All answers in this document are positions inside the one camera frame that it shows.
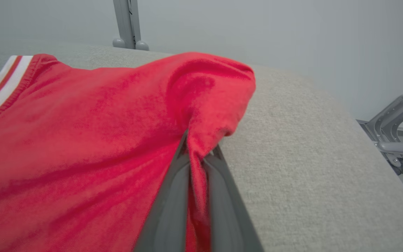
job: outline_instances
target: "red garment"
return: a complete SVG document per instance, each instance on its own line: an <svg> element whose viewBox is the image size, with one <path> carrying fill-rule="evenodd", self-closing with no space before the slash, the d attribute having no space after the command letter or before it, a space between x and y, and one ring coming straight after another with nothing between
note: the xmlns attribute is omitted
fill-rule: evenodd
<svg viewBox="0 0 403 252"><path fill-rule="evenodd" d="M131 251L184 131L186 251L208 251L202 159L232 134L251 68L184 53L82 70L13 56L0 73L0 251Z"/></svg>

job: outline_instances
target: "red stripe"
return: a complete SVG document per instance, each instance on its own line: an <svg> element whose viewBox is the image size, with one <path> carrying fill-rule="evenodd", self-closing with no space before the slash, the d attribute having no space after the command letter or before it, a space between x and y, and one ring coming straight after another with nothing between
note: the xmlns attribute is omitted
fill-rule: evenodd
<svg viewBox="0 0 403 252"><path fill-rule="evenodd" d="M6 76L4 77L4 79L1 81L0 83L0 90L5 86L5 84L7 83L7 81L10 79L10 77L12 76L13 72L15 71L16 67L18 66L18 63L21 61L22 56L17 56L15 59L15 62L12 64L12 66L10 67L9 71L7 72Z"/></svg>

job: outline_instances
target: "red fabric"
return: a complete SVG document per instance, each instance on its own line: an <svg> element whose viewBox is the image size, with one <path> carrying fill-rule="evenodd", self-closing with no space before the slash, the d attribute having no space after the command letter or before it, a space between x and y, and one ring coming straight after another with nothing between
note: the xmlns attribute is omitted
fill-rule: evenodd
<svg viewBox="0 0 403 252"><path fill-rule="evenodd" d="M254 89L251 68L207 54L96 70L34 56L0 107L0 251L131 251L187 128L186 250L208 251L200 159Z"/></svg>

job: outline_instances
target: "gray textured fabric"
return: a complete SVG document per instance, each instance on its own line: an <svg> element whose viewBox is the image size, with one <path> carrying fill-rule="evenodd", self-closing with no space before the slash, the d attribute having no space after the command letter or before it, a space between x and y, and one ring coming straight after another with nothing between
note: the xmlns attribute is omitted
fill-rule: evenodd
<svg viewBox="0 0 403 252"><path fill-rule="evenodd" d="M14 41L72 67L136 67L164 53ZM257 89L221 142L267 252L403 251L403 184L348 113L308 81L253 66Z"/></svg>

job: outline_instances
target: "striped cuff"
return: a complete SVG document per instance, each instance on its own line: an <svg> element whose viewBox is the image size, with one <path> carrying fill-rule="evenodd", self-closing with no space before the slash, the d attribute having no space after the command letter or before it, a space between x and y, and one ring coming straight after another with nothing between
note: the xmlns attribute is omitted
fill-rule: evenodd
<svg viewBox="0 0 403 252"><path fill-rule="evenodd" d="M11 56L0 72L0 106L17 88L32 56Z"/></svg>

